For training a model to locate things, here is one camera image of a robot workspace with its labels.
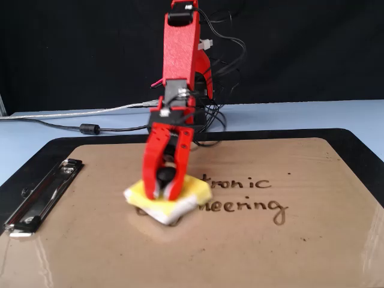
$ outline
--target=black backdrop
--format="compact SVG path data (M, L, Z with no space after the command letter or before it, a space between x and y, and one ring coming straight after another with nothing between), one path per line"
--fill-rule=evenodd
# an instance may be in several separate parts
M242 1L199 4L210 14L234 12ZM158 98L161 90L148 87L161 77L169 7L170 0L0 1L0 94L8 112ZM217 29L248 49L230 103L383 98L383 0L247 0L232 27ZM203 26L202 38L210 36ZM209 53L229 61L239 51L214 38Z

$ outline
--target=table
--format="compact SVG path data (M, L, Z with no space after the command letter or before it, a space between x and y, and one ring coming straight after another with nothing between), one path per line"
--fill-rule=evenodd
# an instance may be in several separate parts
M384 100L239 104L224 106L222 112L227 117L227 131L344 128L355 134L384 161ZM14 115L53 113L61 112L23 112ZM126 128L145 125L148 118L148 109L140 108L97 116L44 119L44 121L60 125L78 126L89 123L98 124L102 128ZM220 123L215 121L210 131L221 129ZM124 134L144 133L147 131L139 130ZM122 133L106 133L100 137L114 134ZM49 128L35 123L0 122L0 185L48 141L60 137L86 137L86 135L78 131Z

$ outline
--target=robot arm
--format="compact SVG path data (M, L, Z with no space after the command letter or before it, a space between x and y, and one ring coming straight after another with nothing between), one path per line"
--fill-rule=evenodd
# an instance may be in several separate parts
M199 50L199 13L197 0L173 0L165 16L163 85L164 96L158 107L151 109L149 137L143 156L142 179L147 198L175 200L179 196L187 171L196 100L195 74L206 82L208 98L212 99L209 58Z

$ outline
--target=clipboard clip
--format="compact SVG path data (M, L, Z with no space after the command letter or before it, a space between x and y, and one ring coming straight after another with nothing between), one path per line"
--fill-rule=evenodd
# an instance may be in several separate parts
M35 233L83 166L81 160L64 160L31 192L23 189L25 200L3 225L10 237L29 237Z

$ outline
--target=sponge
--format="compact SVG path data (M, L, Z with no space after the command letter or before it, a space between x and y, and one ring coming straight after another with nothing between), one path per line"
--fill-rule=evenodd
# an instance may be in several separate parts
M198 205L204 205L212 198L212 193L208 183L185 175L180 195L174 201L162 197L148 199L142 180L126 189L124 196L129 204L142 209L160 223L169 225Z

